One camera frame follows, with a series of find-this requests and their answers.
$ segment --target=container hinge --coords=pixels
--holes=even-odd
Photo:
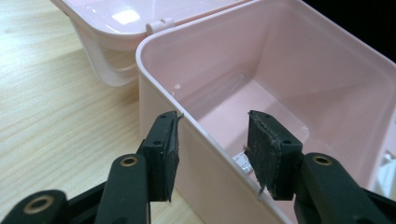
[[[162,30],[175,27],[175,22],[172,18],[164,18],[158,21],[150,22],[146,25],[148,35],[156,34]]]

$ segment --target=pink plastic container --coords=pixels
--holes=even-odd
[[[146,38],[136,52],[141,131],[162,112],[179,123],[176,187],[207,223],[294,220],[232,159],[248,111],[273,115],[304,143],[375,189],[394,150],[396,65],[303,2],[261,0]]]

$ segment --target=container lid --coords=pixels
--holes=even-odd
[[[146,24],[171,18],[175,24],[239,5],[247,0],[52,0],[72,20],[113,35],[146,32]]]

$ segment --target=small white object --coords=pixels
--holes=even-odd
[[[242,168],[242,170],[245,171],[246,174],[249,174],[253,170],[253,167],[251,167],[248,157],[244,152],[238,153],[233,157],[233,160]]]
[[[165,18],[158,21],[150,22],[146,25],[148,35],[156,34],[160,31],[175,27],[175,22],[172,18]]]

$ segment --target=container wall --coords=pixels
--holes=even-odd
[[[232,163],[247,141],[248,111],[263,111],[304,153],[329,154],[361,186],[373,186],[396,104],[396,66],[303,3],[248,3],[155,35],[140,57],[144,126],[155,118],[149,113],[163,112],[149,102],[173,105],[193,120],[186,133],[201,132],[216,143],[204,145],[225,150]],[[148,98],[148,89],[163,96]],[[202,150],[196,146],[185,147]]]

